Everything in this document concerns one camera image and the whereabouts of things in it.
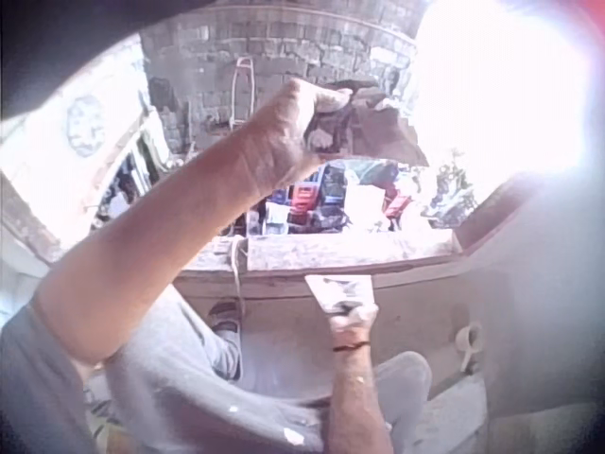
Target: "black wristband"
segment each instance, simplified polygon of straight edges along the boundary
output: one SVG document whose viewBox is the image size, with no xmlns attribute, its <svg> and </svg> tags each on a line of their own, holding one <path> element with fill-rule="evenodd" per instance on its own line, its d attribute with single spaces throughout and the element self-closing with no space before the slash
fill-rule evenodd
<svg viewBox="0 0 605 454">
<path fill-rule="evenodd" d="M 353 350 L 357 350 L 358 348 L 363 347 L 364 345 L 370 345 L 367 340 L 362 342 L 354 343 L 353 345 L 340 345 L 338 347 L 334 347 L 332 349 L 333 352 L 351 352 Z"/>
</svg>

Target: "wall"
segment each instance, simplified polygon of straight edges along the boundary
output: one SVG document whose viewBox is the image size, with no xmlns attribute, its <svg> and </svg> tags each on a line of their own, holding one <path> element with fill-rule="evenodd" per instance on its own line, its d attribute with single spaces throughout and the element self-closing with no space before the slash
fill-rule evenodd
<svg viewBox="0 0 605 454">
<path fill-rule="evenodd" d="M 101 54 L 40 109 L 13 121 L 0 170 L 34 216 L 69 248 L 87 235 L 95 183 L 148 103 L 138 35 Z"/>
<path fill-rule="evenodd" d="M 227 121 L 235 60 L 254 60 L 256 106 L 290 77 L 315 83 L 377 79 L 402 109 L 411 111 L 410 84 L 416 57 L 413 37 L 426 3 L 405 1 L 219 1 L 141 32 L 146 71 L 172 90 L 156 107 L 164 112 L 171 149 L 187 142 L 185 103 L 191 105 L 192 133 L 199 148 L 216 138 L 202 126 L 208 117 Z M 246 118 L 250 88 L 238 86 L 235 114 Z"/>
</svg>

